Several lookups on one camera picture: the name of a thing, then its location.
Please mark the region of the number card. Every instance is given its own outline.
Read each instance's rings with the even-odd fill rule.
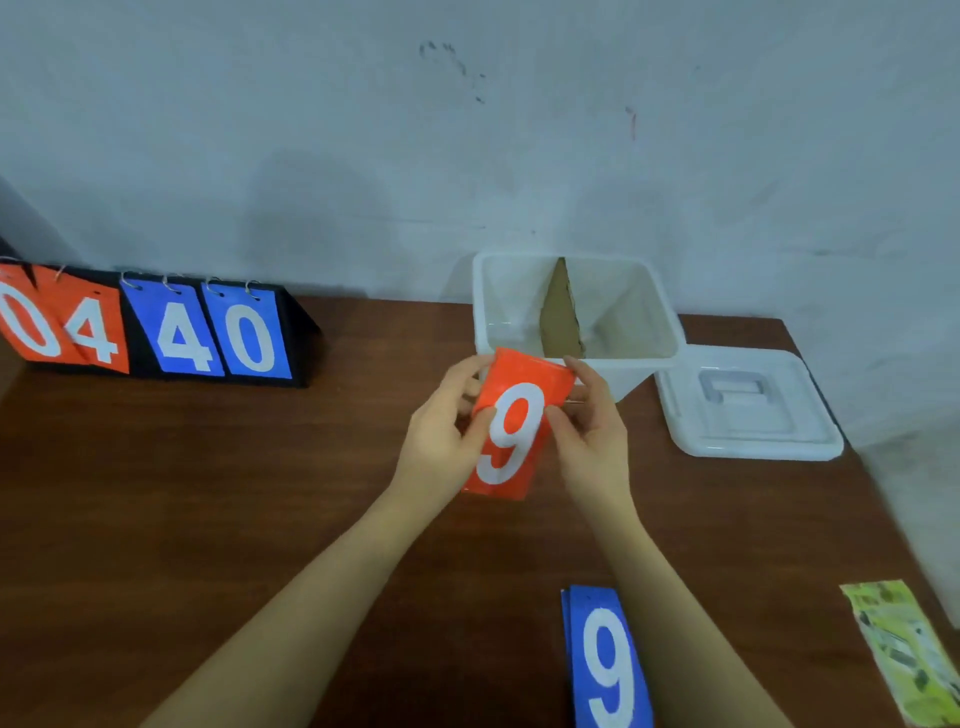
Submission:
[[[650,728],[653,709],[613,589],[561,593],[577,728]]]
[[[130,373],[120,291],[43,266],[34,266],[36,290],[89,364]]]
[[[28,361],[87,363],[19,265],[0,265],[0,331]]]
[[[292,378],[274,291],[220,283],[202,290],[232,375]]]
[[[543,410],[563,404],[576,379],[559,364],[512,349],[497,349],[473,407],[474,415],[496,407],[496,416],[464,490],[522,500],[550,431]]]
[[[224,365],[193,286],[125,279],[122,287],[163,372],[224,376]]]

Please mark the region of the stack of blue cards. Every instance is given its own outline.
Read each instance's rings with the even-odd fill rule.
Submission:
[[[561,592],[577,728],[651,728],[647,684],[613,589]]]

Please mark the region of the person's left hand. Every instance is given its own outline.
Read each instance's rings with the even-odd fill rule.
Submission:
[[[420,406],[407,428],[396,474],[389,490],[403,502],[430,511],[430,518],[457,494],[476,467],[496,410],[488,407],[473,418],[463,435],[457,416],[469,414],[464,395],[476,397],[480,382],[474,377],[490,366],[489,354],[471,356],[450,367],[437,390]]]

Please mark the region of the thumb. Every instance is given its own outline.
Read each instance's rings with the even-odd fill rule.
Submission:
[[[490,434],[490,423],[493,422],[495,416],[496,407],[481,409],[464,433],[461,447],[471,460],[477,460],[480,457],[480,450],[487,442],[487,435]]]
[[[584,443],[580,438],[580,433],[577,432],[570,418],[566,416],[566,413],[560,407],[555,407],[552,404],[547,407],[546,419],[553,429],[553,436],[557,438],[557,449],[559,449],[560,452],[564,452],[570,448],[578,448]]]

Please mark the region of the orange card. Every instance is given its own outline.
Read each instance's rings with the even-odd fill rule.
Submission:
[[[0,265],[0,332],[27,361],[86,364],[19,265]]]
[[[576,379],[559,364],[512,349],[497,349],[473,406],[474,415],[486,407],[496,407],[496,416],[464,490],[522,500],[550,431],[543,410],[551,404],[563,404]]]
[[[36,290],[85,363],[130,373],[120,291],[51,268],[34,266]]]

